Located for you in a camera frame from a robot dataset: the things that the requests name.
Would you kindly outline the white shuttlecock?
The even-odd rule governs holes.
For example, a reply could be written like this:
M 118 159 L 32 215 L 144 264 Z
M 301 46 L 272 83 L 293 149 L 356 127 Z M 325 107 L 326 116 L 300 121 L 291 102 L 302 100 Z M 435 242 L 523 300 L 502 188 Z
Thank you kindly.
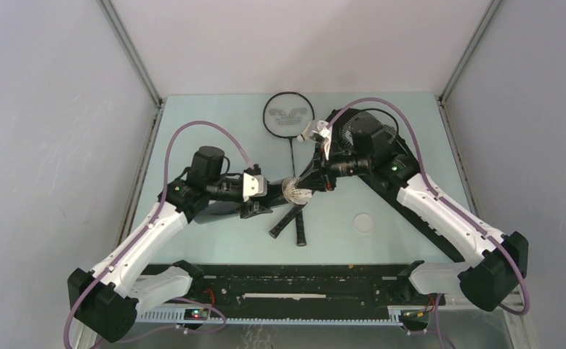
M 298 136 L 296 136 L 296 139 L 299 142 L 304 142 L 304 141 L 314 141 L 317 142 L 317 138 L 319 136 L 320 130 L 319 130 L 319 121 L 311 121 L 301 132 Z
M 287 202 L 298 205 L 305 205 L 312 199 L 310 189 L 299 188 L 297 177 L 287 177 L 281 183 L 282 194 Z

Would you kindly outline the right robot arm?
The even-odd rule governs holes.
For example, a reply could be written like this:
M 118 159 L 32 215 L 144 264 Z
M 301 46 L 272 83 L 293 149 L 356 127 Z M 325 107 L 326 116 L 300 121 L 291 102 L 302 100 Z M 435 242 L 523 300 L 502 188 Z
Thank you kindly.
M 354 111 L 311 122 L 299 139 L 315 142 L 299 188 L 332 191 L 340 177 L 358 176 L 449 256 L 448 263 L 412 263 L 397 284 L 403 302 L 415 304 L 425 294 L 460 294 L 491 311 L 503 308 L 507 296 L 518 289 L 522 308 L 517 314 L 529 312 L 528 240 L 490 226 L 442 192 L 396 125 Z

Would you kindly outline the black shuttlecock tube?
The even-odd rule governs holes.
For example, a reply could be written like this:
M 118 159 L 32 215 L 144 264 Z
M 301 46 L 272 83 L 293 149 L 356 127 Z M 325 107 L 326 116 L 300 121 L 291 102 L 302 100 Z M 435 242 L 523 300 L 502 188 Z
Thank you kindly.
M 282 181 L 268 183 L 265 194 L 243 197 L 243 185 L 239 179 L 223 180 L 216 185 L 207 185 L 206 191 L 211 202 L 198 213 L 193 221 L 206 224 L 232 217 L 248 219 L 259 214 L 272 213 L 275 207 L 288 204 L 283 196 Z

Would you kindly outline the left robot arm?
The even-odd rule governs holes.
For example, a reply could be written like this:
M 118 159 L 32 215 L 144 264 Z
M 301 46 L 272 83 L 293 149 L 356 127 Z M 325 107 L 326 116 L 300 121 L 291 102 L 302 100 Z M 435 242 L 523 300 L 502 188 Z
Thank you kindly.
M 190 303 L 202 298 L 204 283 L 189 267 L 173 265 L 158 276 L 139 277 L 171 237 L 198 215 L 208 214 L 211 201 L 218 209 L 250 218 L 284 204 L 284 188 L 291 183 L 289 178 L 268 181 L 258 165 L 225 174 L 225 159 L 219 148 L 200 147 L 130 237 L 90 270 L 77 268 L 69 275 L 70 318 L 117 342 L 145 311 L 176 297 Z

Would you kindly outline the white shuttlecock top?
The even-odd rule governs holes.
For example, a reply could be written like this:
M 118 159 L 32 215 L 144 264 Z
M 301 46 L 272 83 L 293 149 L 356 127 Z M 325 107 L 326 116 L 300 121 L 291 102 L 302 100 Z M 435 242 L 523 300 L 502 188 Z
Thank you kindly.
M 311 121 L 301 132 L 298 136 L 296 136 L 296 139 L 299 142 L 304 142 L 304 141 L 314 141 L 317 142 L 317 138 L 319 136 L 320 130 L 319 130 L 319 121 Z

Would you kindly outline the white shuttlecock bottom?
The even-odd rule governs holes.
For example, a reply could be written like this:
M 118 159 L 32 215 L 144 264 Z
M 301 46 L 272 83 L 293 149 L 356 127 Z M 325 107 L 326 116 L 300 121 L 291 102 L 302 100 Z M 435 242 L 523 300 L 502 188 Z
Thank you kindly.
M 287 177 L 281 183 L 282 194 L 287 202 L 298 205 L 305 205 L 312 199 L 310 189 L 299 188 L 297 177 Z

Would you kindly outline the white tube lid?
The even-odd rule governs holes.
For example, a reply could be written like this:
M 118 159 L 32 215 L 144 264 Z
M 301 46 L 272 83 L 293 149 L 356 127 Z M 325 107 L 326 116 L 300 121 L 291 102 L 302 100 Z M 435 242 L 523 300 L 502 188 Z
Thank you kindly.
M 357 214 L 353 219 L 353 225 L 358 233 L 371 234 L 374 232 L 376 223 L 372 216 L 366 213 Z

